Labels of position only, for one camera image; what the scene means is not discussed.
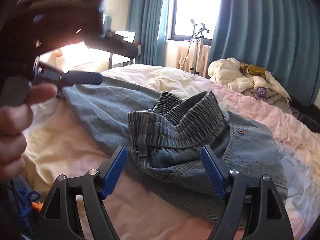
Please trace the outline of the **person left hand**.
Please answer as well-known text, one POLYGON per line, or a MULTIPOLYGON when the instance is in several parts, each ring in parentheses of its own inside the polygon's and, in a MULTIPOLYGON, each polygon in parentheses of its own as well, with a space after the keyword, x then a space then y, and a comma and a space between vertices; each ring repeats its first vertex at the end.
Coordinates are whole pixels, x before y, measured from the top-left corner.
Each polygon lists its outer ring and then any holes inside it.
POLYGON ((57 95, 52 83, 33 86, 24 104, 18 107, 1 108, 0 162, 1 181, 9 181, 22 173, 25 163, 22 157, 27 141, 23 131, 29 128, 34 116, 31 105, 46 102, 57 95))

